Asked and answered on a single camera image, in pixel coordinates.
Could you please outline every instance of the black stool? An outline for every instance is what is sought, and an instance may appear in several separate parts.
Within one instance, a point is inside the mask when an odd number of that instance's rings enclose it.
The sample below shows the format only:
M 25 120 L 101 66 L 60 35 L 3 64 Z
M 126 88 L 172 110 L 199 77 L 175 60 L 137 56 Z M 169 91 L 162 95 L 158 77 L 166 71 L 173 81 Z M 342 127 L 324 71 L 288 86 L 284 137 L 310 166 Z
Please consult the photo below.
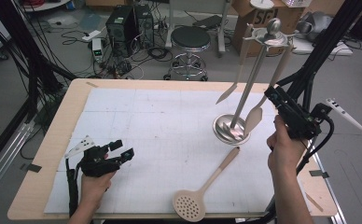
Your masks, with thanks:
M 174 57 L 169 69 L 169 74 L 163 77 L 170 80 L 172 72 L 189 77 L 202 75 L 201 81 L 207 81 L 207 71 L 204 60 L 192 52 L 200 52 L 210 47 L 210 36 L 200 27 L 183 26 L 172 31 L 172 44 L 186 51 Z

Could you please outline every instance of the cardboard box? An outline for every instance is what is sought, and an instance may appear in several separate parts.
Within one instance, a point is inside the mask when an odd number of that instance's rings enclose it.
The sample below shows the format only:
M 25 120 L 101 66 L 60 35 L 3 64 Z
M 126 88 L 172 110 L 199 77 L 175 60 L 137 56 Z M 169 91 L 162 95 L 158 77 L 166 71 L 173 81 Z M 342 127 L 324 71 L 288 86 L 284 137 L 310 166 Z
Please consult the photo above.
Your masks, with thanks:
M 255 28 L 266 27 L 268 21 L 273 18 L 280 19 L 282 23 L 281 32 L 292 35 L 297 23 L 302 16 L 304 7 L 287 7 L 282 0 L 272 0 L 274 7 L 269 10 L 261 10 L 251 7 L 249 0 L 234 0 L 232 7 L 238 12 L 239 18 L 236 23 L 234 35 L 231 40 L 233 47 L 240 53 L 246 24 L 253 24 Z M 247 53 L 247 57 L 257 56 L 261 46 L 253 42 Z M 270 48 L 268 55 L 282 53 L 284 48 Z

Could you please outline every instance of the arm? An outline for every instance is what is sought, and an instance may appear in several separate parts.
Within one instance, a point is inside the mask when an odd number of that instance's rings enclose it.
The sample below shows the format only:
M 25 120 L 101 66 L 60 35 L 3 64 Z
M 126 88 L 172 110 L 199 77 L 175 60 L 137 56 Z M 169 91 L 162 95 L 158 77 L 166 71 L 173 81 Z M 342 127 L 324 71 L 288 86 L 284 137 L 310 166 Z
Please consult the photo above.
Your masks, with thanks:
M 296 171 L 305 146 L 289 138 L 280 116 L 276 116 L 274 125 L 276 132 L 268 138 L 267 143 L 273 148 L 268 166 L 273 180 L 278 223 L 313 223 L 299 188 Z
M 68 224 L 89 224 L 91 222 L 94 213 L 100 207 L 104 193 L 111 186 L 111 178 L 114 174 L 115 172 L 100 177 L 82 176 L 81 200 Z

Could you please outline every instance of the slotted spoon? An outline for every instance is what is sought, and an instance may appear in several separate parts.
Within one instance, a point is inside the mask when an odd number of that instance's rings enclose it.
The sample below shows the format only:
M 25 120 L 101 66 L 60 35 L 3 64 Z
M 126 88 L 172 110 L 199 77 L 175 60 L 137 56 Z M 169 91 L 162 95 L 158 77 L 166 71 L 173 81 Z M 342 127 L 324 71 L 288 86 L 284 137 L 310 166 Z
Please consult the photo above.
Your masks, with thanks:
M 181 189 L 173 197 L 173 207 L 175 212 L 186 221 L 198 222 L 205 216 L 204 193 L 216 180 L 221 172 L 239 154 L 240 148 L 234 148 L 225 160 L 218 166 L 216 171 L 210 176 L 205 184 L 197 191 Z

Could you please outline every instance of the floor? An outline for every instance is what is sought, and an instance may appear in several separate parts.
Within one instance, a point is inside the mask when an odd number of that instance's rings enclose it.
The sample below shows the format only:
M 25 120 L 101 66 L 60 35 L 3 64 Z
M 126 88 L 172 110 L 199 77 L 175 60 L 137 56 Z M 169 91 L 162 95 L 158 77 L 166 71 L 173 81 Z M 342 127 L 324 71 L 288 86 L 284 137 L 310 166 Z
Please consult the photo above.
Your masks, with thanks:
M 86 8 L 67 11 L 58 8 L 40 13 L 39 17 L 42 20 L 47 20 L 69 15 L 79 22 L 75 29 L 84 30 L 81 27 L 82 21 L 84 17 L 91 14 L 99 15 L 100 18 L 97 24 L 88 25 L 95 25 L 94 29 L 101 30 L 109 12 L 92 12 Z M 229 29 L 234 28 L 234 23 L 235 19 L 230 18 L 227 27 Z M 81 77 L 92 75 L 91 52 L 87 48 L 87 44 L 77 42 L 72 45 L 62 45 L 65 39 L 61 37 L 61 34 L 71 30 L 57 29 L 52 33 L 46 33 L 46 38 L 51 49 L 68 69 L 73 72 L 89 72 L 78 73 Z M 92 29 L 87 28 L 84 31 L 89 33 Z M 172 52 L 175 55 L 177 50 L 172 49 Z M 217 57 L 214 48 L 209 48 L 200 55 L 207 62 L 209 82 L 234 81 L 237 73 L 238 53 L 232 46 L 227 47 L 227 52 L 220 58 Z M 308 55 L 293 54 L 283 73 L 283 77 L 298 71 L 307 58 Z M 251 69 L 254 60 L 254 58 L 247 59 L 246 65 L 248 69 Z M 279 60 L 279 57 L 266 58 L 257 82 L 269 82 Z M 140 68 L 132 71 L 135 78 L 162 80 L 163 75 L 167 74 L 169 63 L 151 60 L 140 64 Z M 246 80 L 247 76 L 244 76 L 242 81 L 246 82 Z M 340 106 L 362 124 L 362 50 L 354 49 L 352 56 L 337 56 L 333 61 L 327 60 L 318 71 L 313 85 L 312 105 L 323 103 L 329 97 L 336 98 Z M 13 61 L 0 60 L 0 133 L 5 129 L 25 99 L 26 91 Z M 362 132 L 339 114 L 332 112 L 330 116 L 335 122 L 335 133 L 318 155 L 329 173 L 330 184 L 346 221 L 348 223 L 362 224 Z M 40 131 L 23 148 L 23 155 L 33 157 L 42 139 L 43 134 Z M 26 174 L 23 165 L 29 163 L 31 163 L 30 160 L 18 155 L 0 181 L 0 223 L 65 223 L 65 221 L 11 221 L 7 218 L 7 210 Z M 315 222 L 330 223 L 327 218 L 322 217 L 316 218 Z

